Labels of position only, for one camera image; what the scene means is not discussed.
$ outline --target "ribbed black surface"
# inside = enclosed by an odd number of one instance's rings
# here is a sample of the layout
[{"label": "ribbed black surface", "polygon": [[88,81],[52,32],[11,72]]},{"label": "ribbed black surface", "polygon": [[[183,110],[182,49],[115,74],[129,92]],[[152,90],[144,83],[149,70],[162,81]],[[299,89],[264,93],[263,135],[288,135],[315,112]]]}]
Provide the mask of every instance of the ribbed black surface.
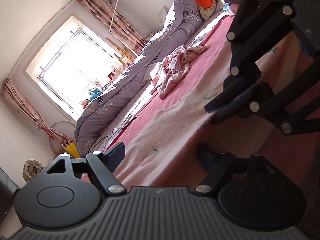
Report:
[{"label": "ribbed black surface", "polygon": [[25,227],[12,240],[298,240],[308,239],[296,228],[265,233],[241,228],[218,211],[208,197],[197,197],[185,187],[133,187],[121,197],[110,197],[85,223],[60,232]]}]

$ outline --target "stuffed toy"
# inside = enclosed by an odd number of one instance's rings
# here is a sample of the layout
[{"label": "stuffed toy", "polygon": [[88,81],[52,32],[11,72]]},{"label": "stuffed toy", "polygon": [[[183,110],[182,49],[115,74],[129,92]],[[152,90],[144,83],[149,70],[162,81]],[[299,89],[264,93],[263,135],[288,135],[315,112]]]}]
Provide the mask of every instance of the stuffed toy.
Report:
[{"label": "stuffed toy", "polygon": [[96,80],[94,84],[96,85],[97,88],[103,91],[104,86],[101,84],[99,80]]},{"label": "stuffed toy", "polygon": [[102,94],[102,91],[99,88],[95,88],[95,89],[90,89],[89,91],[89,95],[90,97],[90,102],[95,100],[98,96],[100,96]]},{"label": "stuffed toy", "polygon": [[85,109],[89,103],[90,103],[90,100],[86,99],[85,101],[81,101],[80,104],[83,106],[83,109]]}]

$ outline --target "pink cloth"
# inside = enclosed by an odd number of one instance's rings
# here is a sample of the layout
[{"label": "pink cloth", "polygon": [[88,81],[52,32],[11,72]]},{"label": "pink cloth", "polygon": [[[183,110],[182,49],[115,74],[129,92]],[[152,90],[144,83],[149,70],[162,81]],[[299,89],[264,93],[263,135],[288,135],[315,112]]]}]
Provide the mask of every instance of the pink cloth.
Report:
[{"label": "pink cloth", "polygon": [[32,120],[40,129],[44,130],[49,136],[49,143],[51,150],[55,154],[59,154],[53,147],[52,142],[57,141],[66,146],[67,142],[73,142],[73,139],[67,135],[49,127],[43,120],[41,114],[34,108],[34,106],[26,99],[20,90],[12,83],[10,78],[6,78],[3,84],[4,98],[7,99],[14,106],[19,108],[30,120]]},{"label": "pink cloth", "polygon": [[140,54],[147,41],[122,14],[115,11],[110,3],[106,0],[78,0],[78,2],[89,9],[92,15],[108,28],[115,12],[110,32],[136,55]]},{"label": "pink cloth", "polygon": [[182,45],[176,48],[159,64],[151,73],[151,90],[153,95],[157,90],[159,98],[164,99],[166,95],[189,73],[190,63],[194,61],[199,54],[207,50],[207,46],[198,46],[187,48]]}]

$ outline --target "window sill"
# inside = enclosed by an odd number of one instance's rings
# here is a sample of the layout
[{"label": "window sill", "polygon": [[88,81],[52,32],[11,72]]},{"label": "window sill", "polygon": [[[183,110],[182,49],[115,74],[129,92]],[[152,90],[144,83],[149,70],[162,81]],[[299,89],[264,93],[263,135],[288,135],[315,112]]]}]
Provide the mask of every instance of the window sill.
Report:
[{"label": "window sill", "polygon": [[70,107],[67,106],[60,98],[58,98],[50,89],[48,89],[42,82],[38,82],[37,85],[51,100],[53,100],[58,105],[58,107],[61,108],[61,112],[67,114],[74,121],[77,121],[79,119],[79,116],[72,109],[70,109]]}]

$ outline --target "pink curtain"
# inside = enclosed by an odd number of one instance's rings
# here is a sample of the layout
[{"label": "pink curtain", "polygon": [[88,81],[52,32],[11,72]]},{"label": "pink curtain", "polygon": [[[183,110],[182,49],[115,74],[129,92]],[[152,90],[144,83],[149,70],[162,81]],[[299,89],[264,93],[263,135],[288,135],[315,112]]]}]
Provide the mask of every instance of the pink curtain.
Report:
[{"label": "pink curtain", "polygon": [[[114,12],[114,8],[110,3],[106,0],[78,0],[78,2],[82,6],[87,7],[97,19],[110,28]],[[111,33],[136,55],[140,54],[143,47],[147,44],[147,41],[140,35],[137,29],[118,11],[115,12]]]},{"label": "pink curtain", "polygon": [[14,106],[18,107],[26,116],[28,116],[40,129],[44,130],[49,138],[57,141],[64,146],[67,142],[73,142],[73,139],[55,129],[48,127],[42,119],[40,113],[33,105],[21,94],[20,90],[12,83],[10,78],[4,81],[4,97]]}]

